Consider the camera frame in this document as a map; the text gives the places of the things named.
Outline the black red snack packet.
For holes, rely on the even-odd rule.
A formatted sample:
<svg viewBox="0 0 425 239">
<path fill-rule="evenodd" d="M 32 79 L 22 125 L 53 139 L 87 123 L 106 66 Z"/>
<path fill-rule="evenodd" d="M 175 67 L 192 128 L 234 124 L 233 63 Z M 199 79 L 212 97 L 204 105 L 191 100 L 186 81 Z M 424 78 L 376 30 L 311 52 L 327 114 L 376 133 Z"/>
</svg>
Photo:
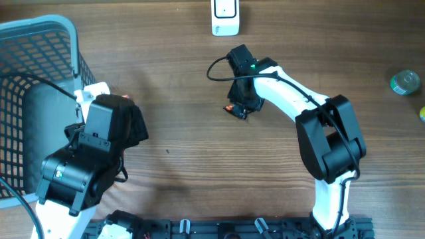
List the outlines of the black red snack packet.
<svg viewBox="0 0 425 239">
<path fill-rule="evenodd" d="M 252 113 L 252 110 L 246 108 L 242 104 L 230 104 L 230 105 L 223 107 L 223 109 L 226 112 L 230 113 L 232 116 L 237 117 L 237 118 L 242 119 L 242 120 L 245 120 L 247 118 L 248 114 Z"/>
</svg>

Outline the silver tin can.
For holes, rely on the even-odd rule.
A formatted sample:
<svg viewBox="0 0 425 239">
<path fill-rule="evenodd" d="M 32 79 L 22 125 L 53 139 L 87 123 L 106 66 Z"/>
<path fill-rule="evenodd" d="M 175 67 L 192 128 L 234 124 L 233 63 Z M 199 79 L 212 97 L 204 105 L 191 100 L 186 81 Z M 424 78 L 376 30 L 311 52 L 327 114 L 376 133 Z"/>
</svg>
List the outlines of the silver tin can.
<svg viewBox="0 0 425 239">
<path fill-rule="evenodd" d="M 396 94 L 406 96 L 419 89 L 420 79 L 414 71 L 403 70 L 391 78 L 390 87 Z"/>
</svg>

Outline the yellow capped bottle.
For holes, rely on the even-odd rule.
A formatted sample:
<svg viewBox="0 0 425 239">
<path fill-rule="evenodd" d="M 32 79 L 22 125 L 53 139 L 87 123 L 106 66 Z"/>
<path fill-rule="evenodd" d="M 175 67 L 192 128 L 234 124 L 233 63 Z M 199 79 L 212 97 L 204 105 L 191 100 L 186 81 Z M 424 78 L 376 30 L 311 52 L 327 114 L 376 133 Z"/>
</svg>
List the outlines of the yellow capped bottle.
<svg viewBox="0 0 425 239">
<path fill-rule="evenodd" d="M 425 107 L 420 109 L 419 116 L 422 121 L 425 121 Z"/>
</svg>

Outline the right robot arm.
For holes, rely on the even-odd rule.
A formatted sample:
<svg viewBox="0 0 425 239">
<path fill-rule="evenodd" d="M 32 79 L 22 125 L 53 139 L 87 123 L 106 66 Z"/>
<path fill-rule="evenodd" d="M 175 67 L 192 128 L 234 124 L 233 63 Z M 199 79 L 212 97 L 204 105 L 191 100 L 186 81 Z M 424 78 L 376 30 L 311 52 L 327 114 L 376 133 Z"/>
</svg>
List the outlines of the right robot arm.
<svg viewBox="0 0 425 239">
<path fill-rule="evenodd" d="M 234 74 L 230 105 L 225 110 L 244 120 L 269 101 L 291 118 L 301 160 L 315 179 L 315 231 L 322 238 L 340 236 L 349 219 L 349 186 L 359 178 L 359 163 L 366 154 L 350 101 L 342 95 L 330 98 L 307 89 L 271 58 L 255 59 L 243 44 L 232 49 L 225 60 Z"/>
</svg>

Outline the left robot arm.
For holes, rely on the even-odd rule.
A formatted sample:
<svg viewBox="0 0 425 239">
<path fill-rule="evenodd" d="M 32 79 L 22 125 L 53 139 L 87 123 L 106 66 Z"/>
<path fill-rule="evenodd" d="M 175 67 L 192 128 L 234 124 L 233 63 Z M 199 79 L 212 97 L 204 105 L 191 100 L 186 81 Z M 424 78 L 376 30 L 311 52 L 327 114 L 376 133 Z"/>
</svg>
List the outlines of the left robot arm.
<svg viewBox="0 0 425 239">
<path fill-rule="evenodd" d="M 124 150 L 149 137 L 133 100 L 112 94 L 97 96 L 86 121 L 64 133 L 69 142 L 41 165 L 32 238 L 81 238 L 102 195 L 126 171 Z"/>
</svg>

